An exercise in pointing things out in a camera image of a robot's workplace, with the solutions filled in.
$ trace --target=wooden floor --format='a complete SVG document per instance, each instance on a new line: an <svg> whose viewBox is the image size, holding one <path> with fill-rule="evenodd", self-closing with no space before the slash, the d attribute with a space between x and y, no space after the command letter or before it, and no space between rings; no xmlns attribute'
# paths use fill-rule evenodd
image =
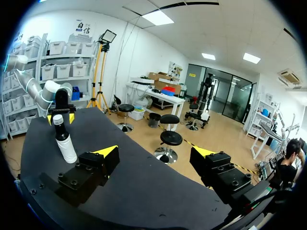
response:
<svg viewBox="0 0 307 230"><path fill-rule="evenodd" d="M169 107L164 110L152 108L152 110L164 115L170 114L172 108ZM254 139L245 135L245 132L242 129L243 125L213 111L210 112L210 121L204 129L199 128L198 131L187 129L184 125L184 114L188 110L189 104L185 103L180 118L181 124L178 124L176 132L196 146L216 152L224 151L232 157L233 163L250 170L254 170L255 163L258 163L267 154L267 152L262 151L257 159L253 160L250 147L253 144ZM123 122L123 119L118 118L117 114L106 116L115 124ZM134 126L134 130L127 135L144 149L153 154L155 149L160 147L160 128L150 128L147 119L135 121L132 118L128 118L127 122ZM2 141L2 147L5 149L5 156L14 176L17 176L17 174L20 173L20 159L24 137L25 135L14 137L13 140L10 140L7 143L6 141ZM189 163L191 145L183 141L181 145L174 146L172 149L177 153L178 161L170 164L169 167L189 179L202 184L200 177ZM257 181L257 177L253 176L253 184L256 184Z"/></svg>

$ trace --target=white table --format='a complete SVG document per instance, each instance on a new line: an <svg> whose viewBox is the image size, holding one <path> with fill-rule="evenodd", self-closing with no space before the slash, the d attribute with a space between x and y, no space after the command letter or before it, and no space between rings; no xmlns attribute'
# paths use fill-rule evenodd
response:
<svg viewBox="0 0 307 230"><path fill-rule="evenodd" d="M163 101L169 102L169 103L173 104L172 114L176 115L177 117L180 118L181 111L182 111L182 108L183 108L183 103L185 102L184 99L179 98L179 97L174 97L174 96L168 96L168 95L165 95L165 94L162 94L162 93L152 92L152 89L149 89L148 85L141 85L141 84L136 84L136 83L133 83L133 82L127 82L126 86L128 88L128 95L130 95L130 99L132 98L132 100L133 100L136 97L135 93L137 93L137 95L139 97L143 96L144 94L147 94L147 95L150 95L152 97L155 97L155 98L161 99ZM173 126L171 131L175 131L176 128L177 128L177 124L175 124Z"/></svg>
<svg viewBox="0 0 307 230"><path fill-rule="evenodd" d="M261 124L260 124L260 127L261 127L261 132L259 132L259 134L257 135L257 137L256 137L256 139L255 139L253 145L252 145L251 148L250 148L251 153L253 154L253 159L256 159L256 158L257 158L257 156L258 156L259 153L262 151L264 145L267 143L267 141L268 141L269 138L272 138L272 139L274 139L274 140L276 140L276 141L279 142L277 148L280 148L280 147L281 147L281 144L282 144L282 141L283 141L282 137L279 136L279 135L277 135L277 134L275 134L275 133L273 133L267 125L261 123ZM260 137L260 135L261 135L262 132L264 132L265 137L264 137L264 140L263 140L262 144L261 144L260 146L258 146L258 145L257 145L257 141L258 141L258 139L259 139L259 137ZM257 151L257 153L255 153L254 147L259 148L258 151Z"/></svg>

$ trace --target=yellow tripod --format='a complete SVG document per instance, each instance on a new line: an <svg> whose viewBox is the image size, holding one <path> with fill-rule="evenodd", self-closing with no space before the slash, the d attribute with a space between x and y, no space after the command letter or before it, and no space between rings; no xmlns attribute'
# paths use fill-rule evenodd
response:
<svg viewBox="0 0 307 230"><path fill-rule="evenodd" d="M103 44L100 44L99 46L99 50L98 50L98 56L97 56L97 61L96 61L96 66L95 66L95 71L94 71L94 80L93 80L93 92L92 92L92 98L90 100L90 102L88 103L87 107L86 108L89 108L90 106L92 107L98 107L99 110L102 110L101 108L101 97L103 98L104 102L105 102L105 105L106 105L106 108L109 112L109 114L111 115L111 111L109 109L109 107L107 106L107 103L106 103L106 99L104 97L104 94L102 93L102 81L103 81L103 74L104 74L104 71L105 71L105 64L106 64L106 53L107 51L109 50L109 44L108 43L103 43ZM101 52L104 52L104 57L103 57L103 60L102 60L102 68L101 68L101 74L100 74L100 82L98 82L99 84L99 91L97 92L97 95L95 97L95 83L96 83L96 75L97 75L97 67L98 67L98 62L99 62L99 58L100 58L100 53Z"/></svg>

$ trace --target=black shirt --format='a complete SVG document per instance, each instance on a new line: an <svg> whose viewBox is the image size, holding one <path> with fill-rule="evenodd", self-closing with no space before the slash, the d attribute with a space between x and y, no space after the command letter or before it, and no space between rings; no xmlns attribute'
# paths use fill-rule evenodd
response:
<svg viewBox="0 0 307 230"><path fill-rule="evenodd" d="M281 158L278 161L278 170L281 177L281 180L283 181L284 186L287 185L289 182L293 182L297 169L293 167L292 165L285 165L281 164L284 158Z"/></svg>

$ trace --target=person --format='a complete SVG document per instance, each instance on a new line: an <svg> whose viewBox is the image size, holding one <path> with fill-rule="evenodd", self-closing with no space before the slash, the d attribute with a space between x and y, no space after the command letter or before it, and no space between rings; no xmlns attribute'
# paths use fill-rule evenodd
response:
<svg viewBox="0 0 307 230"><path fill-rule="evenodd" d="M297 157L302 162L302 167L300 169L296 169L292 166L292 163ZM304 152L301 150L301 142L297 139L290 140L286 148L285 158L281 158L278 161L278 171L284 187L288 187L289 183L292 184L297 180L304 167L304 164L305 156Z"/></svg>

